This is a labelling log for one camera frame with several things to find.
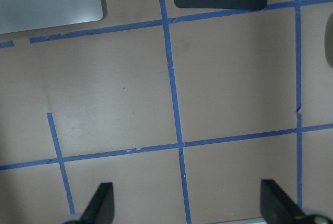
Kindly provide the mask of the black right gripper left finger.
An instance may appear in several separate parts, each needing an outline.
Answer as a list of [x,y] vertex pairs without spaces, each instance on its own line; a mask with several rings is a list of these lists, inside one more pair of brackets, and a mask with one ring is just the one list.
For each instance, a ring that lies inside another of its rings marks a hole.
[[113,183],[101,183],[81,216],[81,223],[113,223]]

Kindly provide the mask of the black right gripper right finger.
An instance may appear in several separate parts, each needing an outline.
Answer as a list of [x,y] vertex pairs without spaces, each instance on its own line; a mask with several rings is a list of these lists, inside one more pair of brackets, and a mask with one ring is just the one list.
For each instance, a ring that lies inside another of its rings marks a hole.
[[260,213],[268,224],[310,223],[308,216],[272,179],[262,179]]

